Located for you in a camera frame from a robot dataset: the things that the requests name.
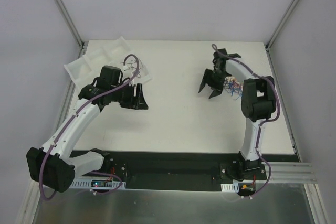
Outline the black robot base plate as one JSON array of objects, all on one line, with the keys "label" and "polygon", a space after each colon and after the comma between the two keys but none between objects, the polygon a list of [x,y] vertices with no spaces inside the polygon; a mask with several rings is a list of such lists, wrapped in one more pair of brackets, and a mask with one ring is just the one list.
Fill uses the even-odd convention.
[{"label": "black robot base plate", "polygon": [[233,181],[247,185],[266,181],[264,165],[244,171],[237,154],[110,151],[107,168],[99,173],[119,176],[127,189],[204,191],[221,190]]}]

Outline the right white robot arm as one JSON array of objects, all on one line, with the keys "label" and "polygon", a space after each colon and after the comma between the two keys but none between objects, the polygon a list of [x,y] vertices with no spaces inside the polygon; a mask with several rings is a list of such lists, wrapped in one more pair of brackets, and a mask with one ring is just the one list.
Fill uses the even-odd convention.
[{"label": "right white robot arm", "polygon": [[202,91],[206,86],[212,90],[210,98],[221,95],[225,81],[234,77],[243,85],[241,110],[246,118],[246,128],[240,156],[244,162],[236,166],[236,173],[242,179],[248,179],[255,173],[251,162],[261,159],[261,143],[264,126],[280,116],[280,102],[271,76],[260,76],[243,63],[237,53],[228,54],[226,49],[214,49],[213,69],[205,69],[199,86]]}]

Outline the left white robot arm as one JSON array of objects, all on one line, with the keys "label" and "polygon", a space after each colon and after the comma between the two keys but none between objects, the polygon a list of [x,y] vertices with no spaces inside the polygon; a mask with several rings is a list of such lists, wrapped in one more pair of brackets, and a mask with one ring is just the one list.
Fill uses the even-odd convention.
[{"label": "left white robot arm", "polygon": [[79,176],[92,172],[108,175],[112,171],[108,152],[93,148],[81,156],[70,155],[86,128],[112,102],[124,109],[149,108],[141,83],[131,84],[120,68],[102,67],[100,75],[81,89],[74,110],[53,136],[42,147],[27,152],[31,179],[40,187],[63,193]]}]

